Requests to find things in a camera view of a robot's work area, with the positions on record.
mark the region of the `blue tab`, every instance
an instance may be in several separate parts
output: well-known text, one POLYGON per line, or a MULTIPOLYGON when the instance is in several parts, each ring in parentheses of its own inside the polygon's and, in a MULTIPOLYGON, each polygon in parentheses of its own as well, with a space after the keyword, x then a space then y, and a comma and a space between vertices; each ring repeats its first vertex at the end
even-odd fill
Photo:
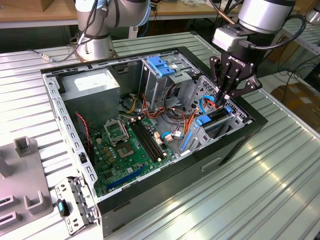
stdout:
POLYGON ((146 61, 160 75, 160 77, 169 76, 176 73, 176 71, 172 70, 159 56, 148 57, 146 61))
POLYGON ((59 211, 60 212, 64 209, 64 206, 62 205, 62 202, 59 202, 58 207, 59 207, 59 211))
POLYGON ((189 134, 188 134, 188 136, 186 137, 186 140, 185 140, 185 142, 184 142, 184 144, 183 144, 183 146, 182 146, 182 148, 181 148, 182 151, 185 150, 185 148, 186 148, 186 146, 187 146, 187 143, 189 142, 192 134, 193 134, 192 131, 190 131, 189 134))
POLYGON ((196 119, 196 123, 199 125, 199 126, 202 126, 204 124, 207 124, 211 122, 211 118, 208 117, 208 115, 202 115, 202 116, 199 116, 197 119, 196 119))
POLYGON ((232 108, 231 108, 230 106, 226 106, 226 107, 225 107, 225 110, 226 110, 229 114, 232 113, 232 108))

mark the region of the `blue wire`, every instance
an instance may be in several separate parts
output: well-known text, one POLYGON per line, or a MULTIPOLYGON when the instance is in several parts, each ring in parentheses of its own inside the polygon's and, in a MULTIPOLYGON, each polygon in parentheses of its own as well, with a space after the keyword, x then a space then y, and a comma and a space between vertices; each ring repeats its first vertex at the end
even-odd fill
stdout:
POLYGON ((204 99, 204 97, 201 97, 199 100, 199 107, 201 109, 201 112, 203 112, 204 114, 206 113, 206 111, 204 110, 204 107, 202 106, 202 100, 204 99))
POLYGON ((199 99, 199 107, 200 107, 201 111, 205 114, 206 111, 205 111, 204 107, 202 106, 202 100, 203 100, 204 98, 209 99, 209 100, 211 100, 211 101, 212 101, 212 99, 211 99, 210 96, 208 96, 208 95, 204 95, 203 97, 201 97, 201 98, 199 99))
POLYGON ((165 136, 167 136, 167 135, 169 135, 169 134, 171 134, 171 132, 169 132, 169 131, 166 131, 166 132, 164 132, 163 134, 162 134, 162 136, 161 136, 161 138, 165 138, 165 136))
POLYGON ((147 33, 148 27, 149 27, 149 21, 146 22, 146 28, 145 28, 144 33, 141 35, 140 38, 142 38, 147 33))

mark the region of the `ram slot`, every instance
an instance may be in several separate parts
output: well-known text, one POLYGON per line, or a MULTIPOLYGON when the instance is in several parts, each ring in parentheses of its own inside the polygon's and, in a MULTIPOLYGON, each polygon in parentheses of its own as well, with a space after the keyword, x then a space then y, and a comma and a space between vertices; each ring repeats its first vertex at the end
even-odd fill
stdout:
POLYGON ((159 158, 161 159, 163 157, 163 153, 160 151, 154 140, 149 136, 141 122, 132 123, 131 129, 154 163, 158 161, 159 158))

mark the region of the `metal workbench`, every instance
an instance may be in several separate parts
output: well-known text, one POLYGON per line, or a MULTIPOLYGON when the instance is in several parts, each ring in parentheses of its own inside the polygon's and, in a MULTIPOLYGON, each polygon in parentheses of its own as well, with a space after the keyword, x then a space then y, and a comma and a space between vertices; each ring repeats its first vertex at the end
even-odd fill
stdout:
MULTIPOLYGON (((190 33, 118 40, 121 56, 188 47, 209 65, 219 54, 190 33)), ((71 49, 42 49, 55 59, 71 49)), ((72 57, 59 63, 77 63, 72 57)), ((66 152, 39 69, 56 66, 27 51, 0 54, 0 144, 34 137, 50 190, 51 214, 1 239, 68 239, 54 186, 76 175, 66 152)), ((320 136, 265 91, 245 96, 268 123, 227 164, 126 225, 111 240, 126 239, 312 239, 320 230, 320 136)), ((73 239, 98 238, 95 225, 73 239)))
MULTIPOLYGON (((294 35, 301 26, 301 20, 292 19, 288 21, 284 27, 279 31, 275 41, 279 40, 281 35, 285 35, 290 38, 294 35)), ((304 47, 308 51, 315 55, 320 54, 320 25, 311 25, 307 23, 303 33, 298 36, 294 41, 300 46, 304 47)))

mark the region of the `green circuit board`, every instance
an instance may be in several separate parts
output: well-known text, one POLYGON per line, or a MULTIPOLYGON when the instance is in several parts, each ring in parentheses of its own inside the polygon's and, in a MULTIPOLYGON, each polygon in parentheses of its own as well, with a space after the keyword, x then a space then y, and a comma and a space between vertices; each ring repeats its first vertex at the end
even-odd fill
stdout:
MULTIPOLYGON (((147 118, 142 119, 141 123, 146 128, 153 128, 152 123, 147 118)), ((175 159, 173 152, 167 147, 162 149, 162 152, 166 153, 166 156, 163 157, 161 161, 152 161, 135 135, 134 131, 131 129, 129 123, 124 124, 124 126, 129 135, 129 139, 127 142, 120 143, 120 145, 111 145, 110 139, 104 128, 101 128, 90 135, 90 138, 93 141, 95 162, 94 170, 98 177, 96 183, 94 184, 94 189, 98 197, 102 197, 105 194, 153 171, 154 169, 163 166, 164 164, 170 163, 175 159), (110 184, 121 180, 126 176, 135 173, 136 171, 139 172, 138 176, 128 179, 126 182, 108 189, 110 184)))

